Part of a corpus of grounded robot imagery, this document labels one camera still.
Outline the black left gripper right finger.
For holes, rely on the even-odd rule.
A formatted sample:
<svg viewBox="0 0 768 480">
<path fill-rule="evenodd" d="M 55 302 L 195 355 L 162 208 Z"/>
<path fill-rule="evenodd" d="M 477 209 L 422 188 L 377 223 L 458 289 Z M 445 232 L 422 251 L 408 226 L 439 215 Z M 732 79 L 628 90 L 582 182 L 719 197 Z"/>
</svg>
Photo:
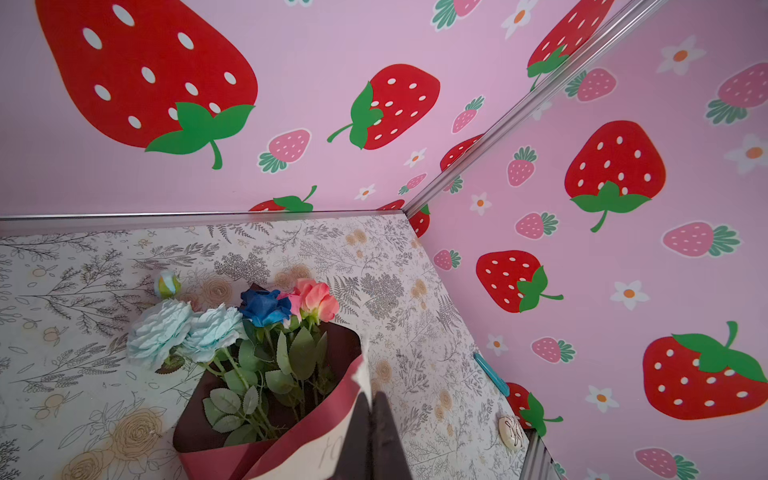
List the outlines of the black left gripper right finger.
<svg viewBox="0 0 768 480">
<path fill-rule="evenodd" d="M 370 416 L 370 470 L 373 480 L 411 480 L 412 475 L 387 396 L 373 398 Z"/>
</svg>

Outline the blue fake rose stem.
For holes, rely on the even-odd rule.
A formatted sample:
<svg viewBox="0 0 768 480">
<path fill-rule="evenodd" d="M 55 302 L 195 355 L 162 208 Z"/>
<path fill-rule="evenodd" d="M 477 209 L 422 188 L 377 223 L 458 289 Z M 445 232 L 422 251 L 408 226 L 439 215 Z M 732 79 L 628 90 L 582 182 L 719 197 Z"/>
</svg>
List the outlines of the blue fake rose stem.
<svg viewBox="0 0 768 480">
<path fill-rule="evenodd" d="M 246 338 L 254 345 L 261 360 L 273 361 L 277 339 L 289 331 L 292 305 L 286 293 L 279 290 L 249 289 L 241 294 L 239 312 Z"/>
</svg>

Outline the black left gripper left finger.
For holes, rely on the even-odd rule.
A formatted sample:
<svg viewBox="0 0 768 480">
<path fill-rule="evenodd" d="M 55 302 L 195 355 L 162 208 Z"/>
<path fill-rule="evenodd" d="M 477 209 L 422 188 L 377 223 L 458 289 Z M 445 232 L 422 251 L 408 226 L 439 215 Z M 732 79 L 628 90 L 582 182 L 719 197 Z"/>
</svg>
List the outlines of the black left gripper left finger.
<svg viewBox="0 0 768 480">
<path fill-rule="evenodd" d="M 370 478 L 370 408 L 367 396 L 359 393 L 352 410 L 342 450 L 330 476 L 332 480 Z"/>
</svg>

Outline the large pink fake rose stem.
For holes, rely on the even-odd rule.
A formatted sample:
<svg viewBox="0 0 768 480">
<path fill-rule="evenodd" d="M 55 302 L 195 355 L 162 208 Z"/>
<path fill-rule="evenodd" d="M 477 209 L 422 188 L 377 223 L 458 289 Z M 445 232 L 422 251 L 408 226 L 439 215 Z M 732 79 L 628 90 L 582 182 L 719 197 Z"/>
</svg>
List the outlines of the large pink fake rose stem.
<svg viewBox="0 0 768 480">
<path fill-rule="evenodd" d="M 292 292 L 302 297 L 302 319 L 298 321 L 299 330 L 307 330 L 311 338 L 319 332 L 322 322 L 332 321 L 340 310 L 338 300 L 331 294 L 328 284 L 309 278 L 296 281 Z"/>
</svg>

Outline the small pink fake rose stem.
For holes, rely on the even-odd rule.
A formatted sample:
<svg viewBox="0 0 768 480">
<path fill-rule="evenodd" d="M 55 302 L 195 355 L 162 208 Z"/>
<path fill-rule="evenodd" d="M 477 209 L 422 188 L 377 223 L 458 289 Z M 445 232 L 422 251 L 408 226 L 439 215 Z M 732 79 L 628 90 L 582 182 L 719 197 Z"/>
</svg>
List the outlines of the small pink fake rose stem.
<svg viewBox="0 0 768 480">
<path fill-rule="evenodd" d="M 283 324 L 289 326 L 291 321 L 296 318 L 302 319 L 301 306 L 302 297 L 297 293 L 282 293 L 280 296 L 280 305 L 287 311 Z"/>
</svg>

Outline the dark red wrapping paper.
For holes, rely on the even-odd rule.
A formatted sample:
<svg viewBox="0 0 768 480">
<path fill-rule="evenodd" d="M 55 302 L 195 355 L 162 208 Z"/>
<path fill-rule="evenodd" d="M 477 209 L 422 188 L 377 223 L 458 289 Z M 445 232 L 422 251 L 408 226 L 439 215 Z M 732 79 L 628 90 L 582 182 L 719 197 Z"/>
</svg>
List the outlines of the dark red wrapping paper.
<svg viewBox="0 0 768 480">
<path fill-rule="evenodd" d="M 205 372 L 173 436 L 188 478 L 247 479 L 245 474 L 262 455 L 331 394 L 351 362 L 365 356 L 362 339 L 335 324 L 336 317 L 322 322 L 313 338 L 307 330 L 299 330 L 296 318 L 289 331 L 279 335 L 275 359 L 268 361 L 265 373 L 268 418 L 279 430 L 273 440 L 227 446 L 227 436 L 207 424 L 201 404 L 204 395 L 223 382 Z"/>
</svg>

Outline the beige ribbon pile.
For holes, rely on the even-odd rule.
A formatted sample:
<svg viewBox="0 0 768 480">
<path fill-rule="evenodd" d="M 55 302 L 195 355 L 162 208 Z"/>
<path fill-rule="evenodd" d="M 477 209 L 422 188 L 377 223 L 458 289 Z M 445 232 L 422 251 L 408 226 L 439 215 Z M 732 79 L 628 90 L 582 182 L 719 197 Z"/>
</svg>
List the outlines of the beige ribbon pile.
<svg viewBox="0 0 768 480">
<path fill-rule="evenodd" d="M 361 354 L 331 394 L 284 434 L 245 474 L 247 479 L 327 479 L 336 470 L 355 418 L 366 420 L 371 400 L 368 361 Z"/>
</svg>

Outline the white fake flower stem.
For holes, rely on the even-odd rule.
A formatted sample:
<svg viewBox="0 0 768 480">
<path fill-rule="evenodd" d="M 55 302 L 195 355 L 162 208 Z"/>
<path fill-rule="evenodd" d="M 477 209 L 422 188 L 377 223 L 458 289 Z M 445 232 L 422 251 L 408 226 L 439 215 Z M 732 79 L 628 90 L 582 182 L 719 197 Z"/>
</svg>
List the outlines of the white fake flower stem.
<svg viewBox="0 0 768 480">
<path fill-rule="evenodd" d="M 193 364 L 221 380 L 201 400 L 204 418 L 225 444 L 273 440 L 268 418 L 266 366 L 257 351 L 268 331 L 252 314 L 224 304 L 196 312 L 187 301 L 168 299 L 146 310 L 128 334 L 131 364 L 156 373 Z"/>
</svg>

